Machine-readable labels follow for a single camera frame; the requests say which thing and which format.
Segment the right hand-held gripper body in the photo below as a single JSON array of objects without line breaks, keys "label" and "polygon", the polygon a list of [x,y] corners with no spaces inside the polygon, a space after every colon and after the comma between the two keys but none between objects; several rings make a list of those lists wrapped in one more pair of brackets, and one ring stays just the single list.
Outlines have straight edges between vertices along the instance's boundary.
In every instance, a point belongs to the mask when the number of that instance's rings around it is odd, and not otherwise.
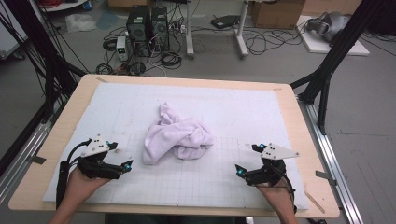
[{"label": "right hand-held gripper body", "polygon": [[262,167],[257,170],[247,171],[244,178],[249,186],[258,184],[270,184],[271,186],[279,182],[286,175],[285,159],[299,156],[297,151],[285,147],[268,144],[261,154]]}]

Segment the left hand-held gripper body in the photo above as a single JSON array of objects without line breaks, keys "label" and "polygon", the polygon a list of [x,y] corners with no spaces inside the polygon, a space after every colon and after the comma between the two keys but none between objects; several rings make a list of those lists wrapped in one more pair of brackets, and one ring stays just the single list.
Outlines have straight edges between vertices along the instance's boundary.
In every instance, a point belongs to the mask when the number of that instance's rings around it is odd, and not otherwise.
[{"label": "left hand-held gripper body", "polygon": [[88,178],[119,179],[123,174],[121,165],[104,162],[109,151],[106,140],[97,134],[80,154],[78,169]]}]

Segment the pale purple printed towel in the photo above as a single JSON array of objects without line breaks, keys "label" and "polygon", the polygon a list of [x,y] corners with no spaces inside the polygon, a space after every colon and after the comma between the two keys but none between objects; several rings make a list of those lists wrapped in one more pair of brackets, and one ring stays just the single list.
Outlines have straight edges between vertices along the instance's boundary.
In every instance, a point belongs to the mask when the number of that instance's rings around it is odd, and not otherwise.
[{"label": "pale purple printed towel", "polygon": [[183,119],[164,103],[160,105],[160,117],[148,128],[143,162],[153,165],[168,152],[181,160],[197,160],[214,144],[214,134],[200,120]]}]

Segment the person's left hand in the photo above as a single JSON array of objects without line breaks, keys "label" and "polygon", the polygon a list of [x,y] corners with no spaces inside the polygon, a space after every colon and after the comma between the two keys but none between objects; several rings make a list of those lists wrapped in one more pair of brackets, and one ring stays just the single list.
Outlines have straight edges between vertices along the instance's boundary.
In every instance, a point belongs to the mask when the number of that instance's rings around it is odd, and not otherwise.
[{"label": "person's left hand", "polygon": [[69,176],[62,204],[79,206],[108,182],[106,178],[88,178],[76,168]]}]

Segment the person's right hand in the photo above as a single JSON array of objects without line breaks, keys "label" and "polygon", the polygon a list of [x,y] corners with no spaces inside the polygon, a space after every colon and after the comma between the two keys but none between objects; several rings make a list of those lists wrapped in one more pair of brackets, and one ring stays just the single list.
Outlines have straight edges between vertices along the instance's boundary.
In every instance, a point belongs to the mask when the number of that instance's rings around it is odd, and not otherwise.
[{"label": "person's right hand", "polygon": [[294,204],[290,195],[290,190],[283,179],[273,186],[260,184],[256,185],[256,188],[275,211],[290,211],[294,213]]}]

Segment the white foam grid mat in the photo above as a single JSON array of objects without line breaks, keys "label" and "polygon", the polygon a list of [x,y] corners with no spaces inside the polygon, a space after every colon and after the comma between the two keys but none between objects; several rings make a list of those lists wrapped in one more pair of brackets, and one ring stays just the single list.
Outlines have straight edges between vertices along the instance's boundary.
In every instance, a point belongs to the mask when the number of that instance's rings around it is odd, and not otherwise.
[{"label": "white foam grid mat", "polygon": [[[252,145],[291,147],[279,102],[274,91],[102,83],[61,157],[79,156],[84,141],[101,135],[118,145],[106,162],[131,162],[131,172],[99,188],[93,203],[265,209],[267,201],[236,168],[261,167]],[[163,104],[212,132],[214,144],[202,158],[186,161],[168,152],[153,165],[143,162],[144,139]]]}]

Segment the thin wooden strip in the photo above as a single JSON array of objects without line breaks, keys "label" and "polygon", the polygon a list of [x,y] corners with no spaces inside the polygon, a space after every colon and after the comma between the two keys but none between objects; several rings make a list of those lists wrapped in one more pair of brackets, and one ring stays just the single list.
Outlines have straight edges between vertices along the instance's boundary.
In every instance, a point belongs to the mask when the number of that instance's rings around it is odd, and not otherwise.
[{"label": "thin wooden strip", "polygon": [[319,200],[315,197],[314,194],[309,192],[308,190],[304,190],[304,194],[306,198],[322,213],[325,214],[325,208],[319,203]]}]

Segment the small white power supply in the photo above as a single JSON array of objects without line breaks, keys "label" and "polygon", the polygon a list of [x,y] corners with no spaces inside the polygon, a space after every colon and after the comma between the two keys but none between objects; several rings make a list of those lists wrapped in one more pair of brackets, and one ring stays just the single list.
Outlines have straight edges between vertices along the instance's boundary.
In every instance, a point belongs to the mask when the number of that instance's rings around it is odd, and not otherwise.
[{"label": "small white power supply", "polygon": [[118,53],[118,57],[120,61],[125,62],[128,59],[125,36],[119,36],[117,38],[116,51]]}]

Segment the white floor board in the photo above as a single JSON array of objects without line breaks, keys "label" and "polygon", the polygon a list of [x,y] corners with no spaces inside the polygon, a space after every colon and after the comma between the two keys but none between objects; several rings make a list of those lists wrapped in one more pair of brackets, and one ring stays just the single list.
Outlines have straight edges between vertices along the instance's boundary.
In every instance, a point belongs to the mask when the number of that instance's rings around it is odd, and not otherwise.
[{"label": "white floor board", "polygon": [[[330,44],[315,32],[305,30],[305,25],[310,19],[311,16],[301,16],[296,23],[297,31],[300,33],[304,45],[310,53],[327,54],[331,49]],[[348,52],[349,56],[368,56],[369,54],[369,50],[360,41],[357,41]]]}]

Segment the white desk leg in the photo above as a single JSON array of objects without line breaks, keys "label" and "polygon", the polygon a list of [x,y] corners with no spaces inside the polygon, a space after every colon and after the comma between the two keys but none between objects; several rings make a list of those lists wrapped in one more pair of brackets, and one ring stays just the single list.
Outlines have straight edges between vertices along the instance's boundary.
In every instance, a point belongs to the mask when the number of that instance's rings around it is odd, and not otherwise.
[{"label": "white desk leg", "polygon": [[194,58],[194,48],[191,33],[191,0],[186,0],[186,51],[189,59]]},{"label": "white desk leg", "polygon": [[245,27],[245,21],[246,21],[247,14],[248,14],[248,0],[243,0],[241,14],[240,14],[240,20],[239,20],[239,27],[235,31],[235,38],[236,38],[238,47],[240,49],[241,58],[245,58],[248,56],[248,49],[247,49],[245,40],[243,38],[243,31],[244,31],[244,27]]}]

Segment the large black computer tower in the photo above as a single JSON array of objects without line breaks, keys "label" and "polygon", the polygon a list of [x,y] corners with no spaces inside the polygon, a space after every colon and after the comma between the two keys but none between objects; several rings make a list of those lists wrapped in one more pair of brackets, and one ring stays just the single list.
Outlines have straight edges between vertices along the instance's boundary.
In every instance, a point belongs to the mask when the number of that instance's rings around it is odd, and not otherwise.
[{"label": "large black computer tower", "polygon": [[152,38],[151,21],[148,6],[133,5],[126,22],[133,53],[137,56],[149,56],[149,40]]}]

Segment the clear plastic bag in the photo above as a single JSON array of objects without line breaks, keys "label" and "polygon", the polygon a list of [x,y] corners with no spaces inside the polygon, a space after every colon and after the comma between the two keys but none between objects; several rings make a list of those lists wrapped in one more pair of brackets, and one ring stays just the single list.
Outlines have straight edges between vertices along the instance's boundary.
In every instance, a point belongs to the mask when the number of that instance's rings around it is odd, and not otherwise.
[{"label": "clear plastic bag", "polygon": [[96,28],[96,23],[90,15],[72,14],[65,17],[67,31],[69,33],[88,32]]}]

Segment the slim black computer tower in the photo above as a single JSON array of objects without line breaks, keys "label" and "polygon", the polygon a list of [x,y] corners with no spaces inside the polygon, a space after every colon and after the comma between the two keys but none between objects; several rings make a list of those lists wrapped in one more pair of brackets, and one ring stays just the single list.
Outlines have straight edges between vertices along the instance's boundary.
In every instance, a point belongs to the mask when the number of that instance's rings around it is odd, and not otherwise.
[{"label": "slim black computer tower", "polygon": [[168,51],[170,49],[167,7],[154,7],[151,10],[151,22],[154,34],[155,49]]}]

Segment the flat black device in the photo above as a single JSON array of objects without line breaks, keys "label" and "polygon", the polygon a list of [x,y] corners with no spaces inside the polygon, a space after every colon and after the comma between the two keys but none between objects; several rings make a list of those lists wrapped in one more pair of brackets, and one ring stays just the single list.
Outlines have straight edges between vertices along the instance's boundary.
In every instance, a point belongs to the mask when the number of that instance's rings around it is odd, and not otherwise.
[{"label": "flat black device", "polygon": [[215,18],[211,21],[211,24],[217,29],[224,29],[232,27],[240,21],[240,17],[236,15],[227,15]]}]

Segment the brown cardboard box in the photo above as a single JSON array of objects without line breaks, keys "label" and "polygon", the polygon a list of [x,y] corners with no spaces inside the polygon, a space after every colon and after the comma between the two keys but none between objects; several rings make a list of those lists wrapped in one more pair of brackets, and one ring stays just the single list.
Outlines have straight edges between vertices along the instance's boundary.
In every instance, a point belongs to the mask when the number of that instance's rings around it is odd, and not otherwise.
[{"label": "brown cardboard box", "polygon": [[255,27],[265,29],[294,29],[306,0],[275,0],[255,2],[251,17]]}]

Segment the grey headset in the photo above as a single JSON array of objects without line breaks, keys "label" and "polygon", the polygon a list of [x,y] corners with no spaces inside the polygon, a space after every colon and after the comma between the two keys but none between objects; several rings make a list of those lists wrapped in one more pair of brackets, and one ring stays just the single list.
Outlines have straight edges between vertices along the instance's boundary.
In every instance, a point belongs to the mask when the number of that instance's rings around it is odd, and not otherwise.
[{"label": "grey headset", "polygon": [[338,11],[324,12],[319,17],[310,19],[305,26],[305,30],[308,32],[314,31],[325,41],[331,42],[347,26],[348,22],[349,17]]}]

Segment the aluminium rail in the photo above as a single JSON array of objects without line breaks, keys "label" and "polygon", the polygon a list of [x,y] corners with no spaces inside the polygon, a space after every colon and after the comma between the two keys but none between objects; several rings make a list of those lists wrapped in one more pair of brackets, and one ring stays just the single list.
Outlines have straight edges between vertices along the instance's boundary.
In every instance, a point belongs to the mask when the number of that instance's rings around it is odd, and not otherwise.
[{"label": "aluminium rail", "polygon": [[37,156],[63,108],[64,104],[56,103],[53,111],[47,115],[45,106],[40,106],[21,134],[0,159],[0,205],[5,202],[14,186],[23,177],[31,164],[29,158]]},{"label": "aluminium rail", "polygon": [[336,192],[339,210],[343,213],[348,224],[363,224],[361,213],[356,205],[352,193],[347,185],[343,171],[335,156],[330,138],[321,132],[318,121],[318,112],[313,105],[298,101],[305,121],[313,133],[314,142],[318,145],[318,154],[324,162],[327,179]]}]

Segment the black metal frame post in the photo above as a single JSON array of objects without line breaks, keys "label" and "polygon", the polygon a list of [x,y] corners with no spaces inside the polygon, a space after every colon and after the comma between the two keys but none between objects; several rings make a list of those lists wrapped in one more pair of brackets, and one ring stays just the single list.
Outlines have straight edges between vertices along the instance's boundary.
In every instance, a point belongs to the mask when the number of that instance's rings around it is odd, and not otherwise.
[{"label": "black metal frame post", "polygon": [[7,6],[43,60],[42,66],[39,66],[39,61],[29,54],[28,47],[21,42],[11,22],[0,13],[0,22],[25,51],[36,73],[45,79],[42,111],[43,119],[47,120],[54,114],[56,101],[61,96],[69,98],[76,89],[78,83],[74,75],[83,77],[87,72],[69,63],[55,48],[29,0],[0,0],[0,6]]},{"label": "black metal frame post", "polygon": [[325,119],[332,75],[387,1],[361,0],[346,28],[335,41],[320,66],[313,73],[290,84],[293,89],[306,84],[305,90],[298,95],[298,99],[306,105],[312,105],[320,94],[317,126],[323,135],[326,135]]}]

